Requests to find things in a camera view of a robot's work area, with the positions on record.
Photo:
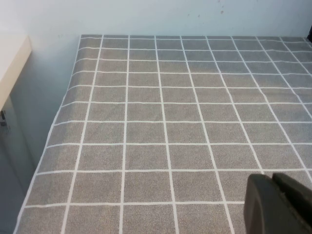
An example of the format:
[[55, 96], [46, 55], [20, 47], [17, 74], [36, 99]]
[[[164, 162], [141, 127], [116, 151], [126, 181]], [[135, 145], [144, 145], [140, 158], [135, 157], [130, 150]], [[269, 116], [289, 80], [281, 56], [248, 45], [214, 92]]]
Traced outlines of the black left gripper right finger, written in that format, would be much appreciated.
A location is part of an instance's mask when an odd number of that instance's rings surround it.
[[298, 234], [312, 233], [312, 191], [294, 178], [284, 173], [273, 173], [273, 182], [278, 186], [282, 195], [289, 203], [298, 222], [300, 231]]

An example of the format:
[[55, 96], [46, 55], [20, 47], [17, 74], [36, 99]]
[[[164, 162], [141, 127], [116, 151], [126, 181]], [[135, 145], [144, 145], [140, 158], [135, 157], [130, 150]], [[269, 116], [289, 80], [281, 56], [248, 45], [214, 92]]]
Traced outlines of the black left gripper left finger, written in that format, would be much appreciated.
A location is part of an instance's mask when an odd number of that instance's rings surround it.
[[248, 234], [298, 234], [296, 211], [278, 186], [266, 175], [248, 177], [244, 222]]

